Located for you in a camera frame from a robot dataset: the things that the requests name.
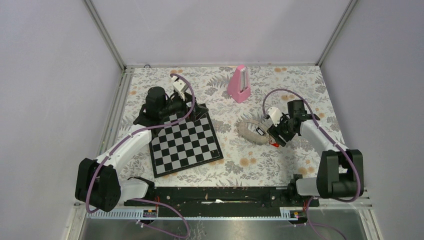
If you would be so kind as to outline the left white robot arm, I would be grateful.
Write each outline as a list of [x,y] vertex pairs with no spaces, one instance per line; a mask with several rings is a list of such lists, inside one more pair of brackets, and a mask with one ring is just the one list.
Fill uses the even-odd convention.
[[152,204],[155,192],[149,188],[146,179],[119,180],[119,174],[129,160],[157,137],[162,129],[183,120],[195,122],[208,111],[187,92],[175,91],[167,96],[160,86],[150,88],[129,132],[95,159],[85,158],[80,162],[75,198],[85,203],[86,211],[90,214],[98,210],[109,212],[118,204],[133,199],[144,206]]

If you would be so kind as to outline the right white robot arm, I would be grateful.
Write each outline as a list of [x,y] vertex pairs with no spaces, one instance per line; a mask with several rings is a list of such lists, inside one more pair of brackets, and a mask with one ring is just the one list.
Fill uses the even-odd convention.
[[335,141],[318,123],[318,116],[308,113],[302,100],[288,102],[288,113],[269,107],[265,114],[271,119],[268,134],[277,144],[285,146],[295,136],[308,141],[320,157],[317,176],[294,177],[287,191],[287,201],[301,205],[307,196],[353,202],[364,192],[363,155]]

